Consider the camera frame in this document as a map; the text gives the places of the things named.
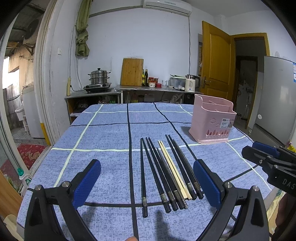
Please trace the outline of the person's left hand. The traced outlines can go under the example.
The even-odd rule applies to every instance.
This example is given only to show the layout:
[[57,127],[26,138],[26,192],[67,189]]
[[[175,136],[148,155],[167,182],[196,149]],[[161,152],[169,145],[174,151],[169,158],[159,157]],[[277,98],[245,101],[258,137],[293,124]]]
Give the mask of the person's left hand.
[[136,237],[129,237],[125,241],[138,241]]

